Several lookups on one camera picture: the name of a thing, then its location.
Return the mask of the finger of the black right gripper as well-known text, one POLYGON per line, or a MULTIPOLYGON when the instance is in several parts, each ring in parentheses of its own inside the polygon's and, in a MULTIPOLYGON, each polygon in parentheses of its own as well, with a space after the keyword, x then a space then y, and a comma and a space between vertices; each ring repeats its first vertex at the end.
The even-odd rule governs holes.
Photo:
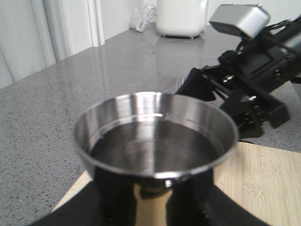
POLYGON ((206 102, 216 100, 209 82, 203 77, 201 70, 197 68, 190 70, 188 77, 176 91, 176 94, 193 97, 206 102))

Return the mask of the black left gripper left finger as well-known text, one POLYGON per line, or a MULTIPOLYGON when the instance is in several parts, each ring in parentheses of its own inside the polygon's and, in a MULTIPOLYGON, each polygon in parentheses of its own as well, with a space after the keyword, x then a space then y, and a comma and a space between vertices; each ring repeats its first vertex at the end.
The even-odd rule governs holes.
POLYGON ((31 226, 134 226, 136 200, 119 183, 89 182, 62 207, 31 226))

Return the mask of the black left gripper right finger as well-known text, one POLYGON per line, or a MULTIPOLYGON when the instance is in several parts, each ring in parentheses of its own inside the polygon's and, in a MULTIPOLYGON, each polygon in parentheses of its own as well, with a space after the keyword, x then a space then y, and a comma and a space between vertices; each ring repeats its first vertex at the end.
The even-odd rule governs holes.
POLYGON ((267 226, 213 183, 212 174, 171 180, 168 226, 267 226))

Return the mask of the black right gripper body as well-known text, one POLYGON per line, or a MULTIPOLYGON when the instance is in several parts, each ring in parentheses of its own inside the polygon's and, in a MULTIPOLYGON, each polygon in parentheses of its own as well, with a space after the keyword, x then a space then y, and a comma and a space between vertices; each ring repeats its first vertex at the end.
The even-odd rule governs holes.
POLYGON ((278 128, 290 119, 286 105, 271 93, 301 72, 301 19, 265 27, 253 40, 242 39, 236 50, 203 68, 210 88, 223 98, 221 109, 235 121, 240 137, 263 135, 268 121, 278 128))

